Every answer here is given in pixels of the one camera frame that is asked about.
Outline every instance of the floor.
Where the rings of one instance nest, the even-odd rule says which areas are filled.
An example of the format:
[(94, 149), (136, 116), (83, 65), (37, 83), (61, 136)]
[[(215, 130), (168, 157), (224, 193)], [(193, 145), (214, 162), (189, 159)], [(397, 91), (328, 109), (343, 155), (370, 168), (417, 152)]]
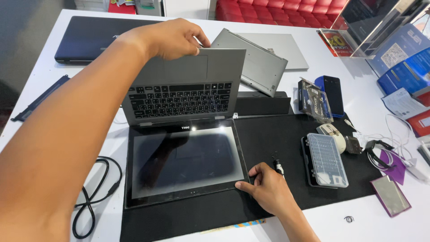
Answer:
[(2, 1), (0, 133), (62, 9), (76, 9), (74, 0)]

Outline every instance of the red cushion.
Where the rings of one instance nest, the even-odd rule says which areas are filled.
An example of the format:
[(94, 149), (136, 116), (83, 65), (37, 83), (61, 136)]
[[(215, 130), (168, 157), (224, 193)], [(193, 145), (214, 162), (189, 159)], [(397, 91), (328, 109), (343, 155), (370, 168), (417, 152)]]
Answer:
[(347, 0), (218, 0), (221, 21), (330, 28)]

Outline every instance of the laptop keyboard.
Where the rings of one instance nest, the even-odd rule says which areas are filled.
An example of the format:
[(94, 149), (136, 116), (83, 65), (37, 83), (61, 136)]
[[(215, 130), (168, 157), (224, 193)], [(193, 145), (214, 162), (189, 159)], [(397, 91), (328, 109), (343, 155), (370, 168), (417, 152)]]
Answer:
[(231, 83), (131, 87), (137, 119), (227, 112)]

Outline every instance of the purple card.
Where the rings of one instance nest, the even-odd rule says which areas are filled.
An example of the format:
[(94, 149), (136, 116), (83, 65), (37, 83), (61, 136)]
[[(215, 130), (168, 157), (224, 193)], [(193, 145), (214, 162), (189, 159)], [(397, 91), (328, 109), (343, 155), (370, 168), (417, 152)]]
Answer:
[[(395, 180), (396, 182), (398, 182), (400, 185), (403, 186), (403, 182), (405, 180), (406, 166), (403, 164), (403, 162), (400, 160), (399, 157), (395, 155), (391, 155), (391, 156), (393, 157), (393, 163), (391, 166), (395, 166), (395, 167), (383, 172), (389, 175), (393, 180)], [(379, 158), (383, 162), (388, 164), (389, 162), (388, 155), (384, 150), (381, 150), (381, 155)]]

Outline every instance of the laptop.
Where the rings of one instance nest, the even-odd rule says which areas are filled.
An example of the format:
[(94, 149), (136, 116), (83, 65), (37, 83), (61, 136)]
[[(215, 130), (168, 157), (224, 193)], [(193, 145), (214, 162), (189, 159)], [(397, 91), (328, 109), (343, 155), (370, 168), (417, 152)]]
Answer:
[(309, 65), (291, 34), (237, 34), (273, 54), (287, 59), (288, 64), (284, 71), (307, 71), (309, 69)]
[(122, 107), (129, 128), (124, 209), (249, 182), (232, 119), (245, 49), (152, 58)]
[(211, 48), (244, 48), (245, 63), (241, 80), (271, 97), (275, 95), (288, 61), (224, 28)]
[(87, 65), (132, 28), (161, 21), (73, 16), (55, 54), (61, 64)]

